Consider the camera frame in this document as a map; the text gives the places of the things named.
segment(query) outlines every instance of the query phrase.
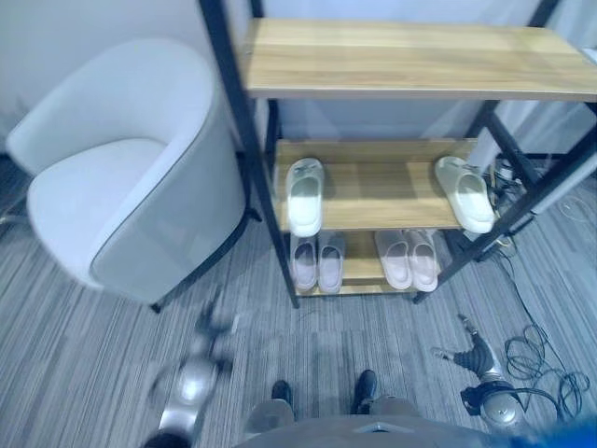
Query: top shelf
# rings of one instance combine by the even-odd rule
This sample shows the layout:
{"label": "top shelf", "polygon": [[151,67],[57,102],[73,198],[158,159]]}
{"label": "top shelf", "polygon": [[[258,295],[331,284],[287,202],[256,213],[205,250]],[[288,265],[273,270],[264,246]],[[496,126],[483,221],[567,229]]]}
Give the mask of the top shelf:
{"label": "top shelf", "polygon": [[256,19],[263,98],[597,101],[597,66],[548,29]]}

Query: shoe rack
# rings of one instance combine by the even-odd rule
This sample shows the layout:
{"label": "shoe rack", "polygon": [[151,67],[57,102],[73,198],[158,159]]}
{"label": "shoe rack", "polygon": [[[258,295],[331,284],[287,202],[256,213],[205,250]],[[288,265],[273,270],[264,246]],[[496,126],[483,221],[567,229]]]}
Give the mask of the shoe rack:
{"label": "shoe rack", "polygon": [[[288,294],[298,293],[288,268],[285,175],[315,157],[326,168],[324,230],[343,231],[347,250],[340,295],[399,293],[383,276],[373,232],[381,229],[458,229],[437,183],[442,156],[466,159],[487,128],[519,173],[527,193],[462,253],[442,267],[439,285],[477,257],[556,189],[592,151],[587,135],[539,179],[494,113],[499,100],[586,102],[595,111],[597,68],[548,29],[558,1],[543,0],[527,27],[310,21],[265,18],[252,0],[254,22],[239,54],[219,0],[200,0],[220,75],[250,161],[266,224]],[[288,141],[280,138],[277,99],[485,100],[467,137],[416,141]],[[259,143],[254,100],[266,99],[269,124]],[[300,297],[321,295],[318,290]],[[421,301],[427,293],[419,293]]]}

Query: white armchair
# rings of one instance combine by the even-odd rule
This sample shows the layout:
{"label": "white armchair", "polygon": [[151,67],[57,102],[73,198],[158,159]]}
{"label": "white armchair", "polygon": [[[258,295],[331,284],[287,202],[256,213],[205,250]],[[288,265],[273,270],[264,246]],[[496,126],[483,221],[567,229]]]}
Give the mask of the white armchair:
{"label": "white armchair", "polygon": [[208,63],[169,39],[91,60],[7,139],[35,177],[43,245],[90,287],[155,303],[232,233],[244,210],[223,98]]}

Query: chair cushion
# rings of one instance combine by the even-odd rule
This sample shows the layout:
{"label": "chair cushion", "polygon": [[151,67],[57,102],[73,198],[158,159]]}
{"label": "chair cushion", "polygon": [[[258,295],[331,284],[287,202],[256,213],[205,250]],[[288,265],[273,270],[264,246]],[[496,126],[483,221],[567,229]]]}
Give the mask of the chair cushion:
{"label": "chair cushion", "polygon": [[39,174],[28,193],[37,236],[71,275],[90,275],[96,238],[127,194],[165,148],[145,138],[118,140],[59,161]]}

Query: white slipper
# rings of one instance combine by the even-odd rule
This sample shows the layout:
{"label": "white slipper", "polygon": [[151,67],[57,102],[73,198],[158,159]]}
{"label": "white slipper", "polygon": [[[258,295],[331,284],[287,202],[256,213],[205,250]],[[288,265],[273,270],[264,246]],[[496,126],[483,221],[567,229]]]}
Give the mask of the white slipper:
{"label": "white slipper", "polygon": [[295,286],[308,291],[317,283],[315,237],[298,238],[290,235],[290,268]]}
{"label": "white slipper", "polygon": [[409,243],[402,231],[376,231],[375,246],[383,272],[394,289],[406,289],[412,283],[409,266]]}
{"label": "white slipper", "polygon": [[437,287],[436,249],[425,231],[409,231],[409,266],[412,284],[420,291],[431,292]]}
{"label": "white slipper", "polygon": [[346,244],[339,231],[320,231],[319,241],[319,288],[327,294],[336,294],[344,276],[344,252]]}
{"label": "white slipper", "polygon": [[495,215],[487,198],[487,187],[465,161],[442,157],[436,162],[436,177],[461,226],[474,233],[492,229]]}
{"label": "white slipper", "polygon": [[317,159],[301,159],[286,175],[288,226],[300,237],[314,236],[321,229],[324,166]]}

